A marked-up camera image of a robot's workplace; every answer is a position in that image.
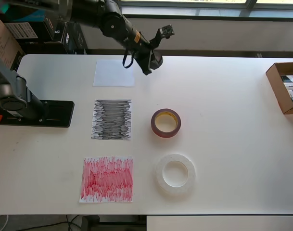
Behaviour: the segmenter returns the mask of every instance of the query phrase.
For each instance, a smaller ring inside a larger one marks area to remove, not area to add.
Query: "red scribbles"
[[[132,157],[85,158],[80,202],[131,202]]]

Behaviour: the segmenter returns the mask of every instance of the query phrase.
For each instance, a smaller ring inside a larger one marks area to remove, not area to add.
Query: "black box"
[[[88,49],[87,43],[83,36],[83,32],[79,23],[68,23],[69,31],[74,36],[74,40],[78,50],[85,52]]]
[[[52,41],[58,22],[54,13],[15,5],[0,19],[19,43]]]
[[[26,54],[75,54],[77,50],[74,36],[65,22],[58,23],[53,41],[25,43],[21,44],[21,47]]]

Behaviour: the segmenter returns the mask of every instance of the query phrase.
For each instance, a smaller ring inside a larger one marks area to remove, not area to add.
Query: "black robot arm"
[[[172,26],[167,25],[158,29],[156,37],[148,41],[125,18],[117,0],[7,0],[7,2],[53,11],[65,21],[99,28],[103,35],[114,38],[126,49],[124,67],[125,59],[130,54],[132,62],[125,68],[129,68],[135,59],[145,75],[151,73],[151,69],[160,67],[163,62],[162,55],[154,51],[161,39],[168,39],[174,35]]]

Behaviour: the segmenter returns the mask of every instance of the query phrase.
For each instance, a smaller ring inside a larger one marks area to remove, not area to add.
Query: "tape roll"
[[[156,126],[156,122],[155,121],[161,115],[169,115],[169,116],[171,116],[175,120],[176,127],[175,127],[175,129],[173,131],[169,131],[169,132],[161,131]],[[152,116],[152,119],[151,119],[151,126],[152,126],[153,132],[157,136],[160,136],[160,137],[163,137],[163,138],[170,138],[170,137],[175,136],[177,134],[177,132],[179,131],[179,129],[180,129],[180,125],[181,125],[181,120],[180,120],[179,115],[175,111],[173,111],[171,109],[168,109],[168,108],[164,108],[164,109],[160,109],[160,110],[156,111],[154,113],[154,115]]]
[[[164,179],[164,169],[165,166],[171,161],[179,161],[181,162],[187,169],[188,175],[185,183],[183,183],[179,187],[172,186],[166,182]],[[164,156],[157,164],[156,167],[156,178],[161,186],[167,193],[171,195],[179,195],[186,193],[190,188],[192,188],[195,184],[195,168],[193,163],[183,155],[179,154],[170,154]]]

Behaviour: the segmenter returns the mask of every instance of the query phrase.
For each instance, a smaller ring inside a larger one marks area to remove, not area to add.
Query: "cable on floor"
[[[2,231],[4,228],[5,228],[5,226],[7,225],[7,222],[8,222],[8,215],[6,215],[6,222],[5,222],[5,224],[3,225],[3,227],[2,227],[2,229],[0,229],[0,231]]]
[[[70,227],[71,224],[75,225],[75,223],[73,223],[73,221],[74,221],[74,219],[76,219],[78,216],[79,216],[79,215],[77,215],[77,216],[75,216],[74,218],[72,218],[72,220],[70,221],[70,223],[69,223],[69,225],[68,225],[68,231],[71,230],[71,227]]]
[[[67,220],[67,222],[69,222],[67,215],[66,215],[66,220]],[[70,227],[70,224],[68,224],[68,229],[70,229],[70,231],[73,231]]]
[[[45,227],[50,227],[50,226],[55,226],[55,225],[60,225],[60,224],[75,225],[75,226],[77,226],[79,229],[81,229],[81,227],[80,227],[79,225],[75,224],[75,223],[68,222],[68,221],[63,221],[63,222],[59,222],[59,223],[55,223],[55,224],[51,224],[51,225],[36,226],[36,227],[31,227],[31,228],[22,229],[22,230],[17,230],[17,231],[33,230],[33,229],[45,228]]]

